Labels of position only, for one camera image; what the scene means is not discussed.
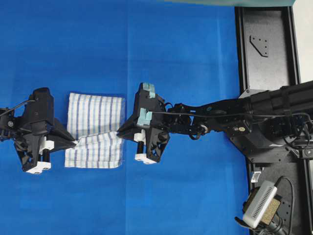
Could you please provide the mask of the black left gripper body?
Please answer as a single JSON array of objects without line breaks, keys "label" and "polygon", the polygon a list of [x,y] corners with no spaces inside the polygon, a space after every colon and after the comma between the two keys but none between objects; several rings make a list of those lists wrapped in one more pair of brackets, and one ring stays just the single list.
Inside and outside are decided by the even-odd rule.
[{"label": "black left gripper body", "polygon": [[138,143],[135,160],[144,164],[156,163],[147,158],[146,133],[151,127],[167,131],[162,114],[165,111],[165,100],[156,94],[154,85],[141,83],[134,103],[134,115],[138,116],[137,127],[141,128],[141,133],[134,135],[134,141]]}]

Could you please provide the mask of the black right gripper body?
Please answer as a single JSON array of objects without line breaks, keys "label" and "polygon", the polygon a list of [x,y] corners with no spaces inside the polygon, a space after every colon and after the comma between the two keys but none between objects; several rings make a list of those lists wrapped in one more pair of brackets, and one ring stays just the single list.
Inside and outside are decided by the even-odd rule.
[{"label": "black right gripper body", "polygon": [[[49,134],[54,125],[54,98],[49,88],[38,88],[29,96],[28,102],[24,106],[24,112],[19,117],[18,135],[16,137],[33,134],[41,136],[42,140]],[[38,159],[37,166],[27,171],[30,174],[41,174],[44,168],[50,168],[50,163],[44,163]]]}]

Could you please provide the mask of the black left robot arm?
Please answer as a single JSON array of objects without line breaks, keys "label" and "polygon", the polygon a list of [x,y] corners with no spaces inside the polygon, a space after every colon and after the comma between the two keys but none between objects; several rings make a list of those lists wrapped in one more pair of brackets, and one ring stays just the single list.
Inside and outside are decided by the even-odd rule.
[{"label": "black left robot arm", "polygon": [[313,148],[313,84],[193,107],[166,102],[152,84],[141,83],[133,113],[117,134],[137,143],[137,160],[158,163],[170,134],[195,141],[212,131],[225,133],[249,160],[262,164],[280,161],[283,151],[308,154]]}]

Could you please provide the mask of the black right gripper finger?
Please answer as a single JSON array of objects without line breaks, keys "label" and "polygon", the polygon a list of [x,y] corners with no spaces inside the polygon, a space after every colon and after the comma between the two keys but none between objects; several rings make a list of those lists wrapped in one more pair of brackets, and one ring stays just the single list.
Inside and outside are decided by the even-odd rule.
[{"label": "black right gripper finger", "polygon": [[48,141],[54,142],[54,148],[50,152],[66,150],[76,146],[74,137],[66,130],[66,128],[54,118],[54,126],[51,128],[48,136]]}]

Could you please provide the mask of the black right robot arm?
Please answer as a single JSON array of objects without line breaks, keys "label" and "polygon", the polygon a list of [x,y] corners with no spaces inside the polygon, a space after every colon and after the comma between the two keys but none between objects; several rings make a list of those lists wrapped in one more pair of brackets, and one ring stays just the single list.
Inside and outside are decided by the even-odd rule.
[{"label": "black right robot arm", "polygon": [[50,153],[73,148],[74,137],[54,116],[49,88],[33,91],[28,100],[0,110],[0,140],[12,140],[23,172],[51,169]]}]

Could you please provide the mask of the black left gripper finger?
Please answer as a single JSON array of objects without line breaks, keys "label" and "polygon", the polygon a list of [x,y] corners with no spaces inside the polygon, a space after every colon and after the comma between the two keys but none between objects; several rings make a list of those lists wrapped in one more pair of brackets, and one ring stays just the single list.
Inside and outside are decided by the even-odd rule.
[{"label": "black left gripper finger", "polygon": [[131,115],[126,122],[117,130],[117,136],[134,141],[134,135],[141,133],[141,128],[137,127],[138,116]]}]

